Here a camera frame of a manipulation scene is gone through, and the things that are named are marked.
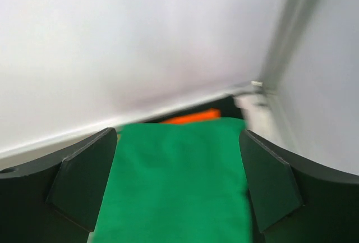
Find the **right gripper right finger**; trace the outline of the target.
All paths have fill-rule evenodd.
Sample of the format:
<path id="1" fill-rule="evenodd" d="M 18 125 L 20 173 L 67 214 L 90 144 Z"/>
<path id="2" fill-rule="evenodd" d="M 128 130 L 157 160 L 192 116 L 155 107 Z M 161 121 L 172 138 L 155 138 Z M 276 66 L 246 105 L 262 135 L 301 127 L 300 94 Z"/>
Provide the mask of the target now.
<path id="1" fill-rule="evenodd" d="M 266 242 L 358 242 L 358 176 L 239 136 L 259 232 Z"/>

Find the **green t-shirt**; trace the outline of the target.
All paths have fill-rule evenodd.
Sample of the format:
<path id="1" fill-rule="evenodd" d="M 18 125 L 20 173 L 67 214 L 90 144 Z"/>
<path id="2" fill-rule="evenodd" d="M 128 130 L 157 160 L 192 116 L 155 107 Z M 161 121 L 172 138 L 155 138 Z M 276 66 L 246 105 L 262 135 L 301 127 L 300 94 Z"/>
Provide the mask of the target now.
<path id="1" fill-rule="evenodd" d="M 92 242 L 252 242 L 237 118 L 119 134 Z"/>

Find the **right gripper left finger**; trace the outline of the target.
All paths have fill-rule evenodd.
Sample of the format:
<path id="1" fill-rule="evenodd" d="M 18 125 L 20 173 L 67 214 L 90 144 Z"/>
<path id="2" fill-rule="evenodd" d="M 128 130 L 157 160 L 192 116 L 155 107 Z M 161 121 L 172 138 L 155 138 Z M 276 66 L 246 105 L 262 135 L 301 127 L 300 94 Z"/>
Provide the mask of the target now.
<path id="1" fill-rule="evenodd" d="M 1 170 L 1 242 L 87 242 L 117 146 L 114 128 Z"/>

